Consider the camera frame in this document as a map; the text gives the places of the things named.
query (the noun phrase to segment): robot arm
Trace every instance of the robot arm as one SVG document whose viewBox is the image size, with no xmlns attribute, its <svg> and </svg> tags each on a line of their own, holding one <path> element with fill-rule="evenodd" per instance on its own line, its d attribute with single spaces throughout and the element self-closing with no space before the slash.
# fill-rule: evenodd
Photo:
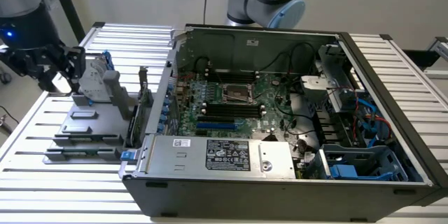
<svg viewBox="0 0 448 224">
<path fill-rule="evenodd" d="M 303 0 L 229 0 L 227 25 L 293 28 L 304 9 Z"/>
<path fill-rule="evenodd" d="M 85 52 L 60 41 L 44 0 L 0 0 L 0 39 L 8 46 L 0 60 L 20 76 L 31 76 L 43 90 L 55 92 L 52 79 L 60 72 L 77 91 Z"/>
</svg>

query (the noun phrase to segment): black pole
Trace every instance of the black pole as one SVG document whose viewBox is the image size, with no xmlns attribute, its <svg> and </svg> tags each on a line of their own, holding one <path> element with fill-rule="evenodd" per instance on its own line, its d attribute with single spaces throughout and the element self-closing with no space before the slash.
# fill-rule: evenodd
<svg viewBox="0 0 448 224">
<path fill-rule="evenodd" d="M 64 9 L 64 13 L 69 22 L 69 26 L 72 27 L 75 37 L 77 42 L 80 43 L 85 37 L 85 32 L 83 29 L 81 21 L 79 20 L 79 16 L 76 13 L 75 5 L 72 0 L 59 0 L 61 2 L 61 6 Z"/>
</svg>

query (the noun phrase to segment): white wall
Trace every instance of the white wall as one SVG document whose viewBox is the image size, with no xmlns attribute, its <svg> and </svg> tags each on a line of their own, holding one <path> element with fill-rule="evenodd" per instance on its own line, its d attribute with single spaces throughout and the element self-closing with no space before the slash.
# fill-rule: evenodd
<svg viewBox="0 0 448 224">
<path fill-rule="evenodd" d="M 73 0 L 84 28 L 95 21 L 176 25 L 200 23 L 204 0 Z M 401 47 L 425 48 L 448 35 L 447 0 L 305 0 L 299 29 L 388 33 Z M 63 37 L 71 30 L 61 10 L 55 14 Z M 207 22 L 221 24 L 227 0 L 208 0 Z"/>
</svg>

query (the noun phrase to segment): workbench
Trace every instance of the workbench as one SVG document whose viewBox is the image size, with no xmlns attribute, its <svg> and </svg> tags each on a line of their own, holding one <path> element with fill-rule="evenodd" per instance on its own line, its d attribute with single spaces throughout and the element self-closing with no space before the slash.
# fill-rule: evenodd
<svg viewBox="0 0 448 224">
<path fill-rule="evenodd" d="M 128 92 L 139 91 L 139 67 L 148 66 L 149 89 L 156 92 L 172 33 L 167 26 L 96 24 L 80 45 L 87 52 L 111 52 L 116 70 L 121 73 L 121 86 Z M 403 97 L 399 105 L 448 171 L 448 114 L 437 88 L 425 78 L 409 74 L 417 72 L 392 43 L 381 42 L 377 35 L 352 37 L 376 73 L 384 77 L 381 80 L 393 97 Z M 403 72 L 400 82 L 388 76 L 388 71 Z M 407 101 L 415 95 L 421 95 L 421 102 Z M 119 178 L 120 165 L 45 165 L 43 152 L 51 146 L 72 104 L 69 97 L 55 97 L 44 92 L 0 148 L 0 222 L 240 222 L 147 217 Z M 435 119 L 439 112 L 444 115 Z M 448 223 L 448 198 L 428 207 L 405 207 L 377 223 Z"/>
</svg>

